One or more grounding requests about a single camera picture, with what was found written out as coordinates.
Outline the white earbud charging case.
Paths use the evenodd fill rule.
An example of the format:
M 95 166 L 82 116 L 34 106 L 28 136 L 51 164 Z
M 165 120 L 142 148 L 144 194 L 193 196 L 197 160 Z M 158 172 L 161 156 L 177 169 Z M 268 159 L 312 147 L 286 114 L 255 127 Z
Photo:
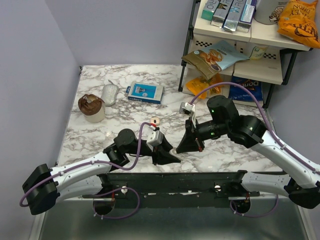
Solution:
M 171 155 L 176 155 L 176 154 L 177 154 L 175 148 L 171 149 L 171 150 L 169 151 L 169 153 L 170 153 Z

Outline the beige earbud charging case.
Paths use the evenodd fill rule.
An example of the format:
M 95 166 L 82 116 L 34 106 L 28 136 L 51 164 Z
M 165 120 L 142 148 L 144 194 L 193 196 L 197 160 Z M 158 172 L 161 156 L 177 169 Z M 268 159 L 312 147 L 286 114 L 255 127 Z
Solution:
M 159 117 L 152 117 L 150 119 L 150 123 L 153 124 L 153 125 L 156 125 L 156 126 L 159 126 L 161 121 L 160 121 L 160 118 Z

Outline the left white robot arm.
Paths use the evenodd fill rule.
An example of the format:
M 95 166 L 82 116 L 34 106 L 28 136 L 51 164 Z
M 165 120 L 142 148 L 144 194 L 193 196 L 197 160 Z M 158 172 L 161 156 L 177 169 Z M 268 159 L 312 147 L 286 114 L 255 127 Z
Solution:
M 37 166 L 22 185 L 24 194 L 19 205 L 28 207 L 32 215 L 38 215 L 57 202 L 73 197 L 107 197 L 111 185 L 103 178 L 114 170 L 130 171 L 137 165 L 137 161 L 130 163 L 128 155 L 135 155 L 137 159 L 151 157 L 154 165 L 181 162 L 159 128 L 153 130 L 147 140 L 125 128 L 114 138 L 113 144 L 90 158 L 61 167 Z

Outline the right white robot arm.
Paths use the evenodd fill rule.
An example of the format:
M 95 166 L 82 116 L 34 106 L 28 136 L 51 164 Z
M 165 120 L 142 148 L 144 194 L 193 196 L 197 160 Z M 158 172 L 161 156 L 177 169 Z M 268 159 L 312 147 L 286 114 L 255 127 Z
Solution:
M 185 133 L 176 152 L 202 152 L 206 140 L 226 135 L 232 142 L 263 155 L 283 174 L 242 171 L 241 178 L 230 183 L 230 191 L 241 196 L 245 192 L 266 192 L 288 197 L 296 205 L 313 209 L 320 204 L 319 164 L 307 159 L 280 139 L 267 125 L 253 115 L 240 115 L 234 102 L 223 95 L 211 97 L 206 105 L 212 117 L 198 123 L 194 104 L 183 102 L 180 112 L 188 115 Z

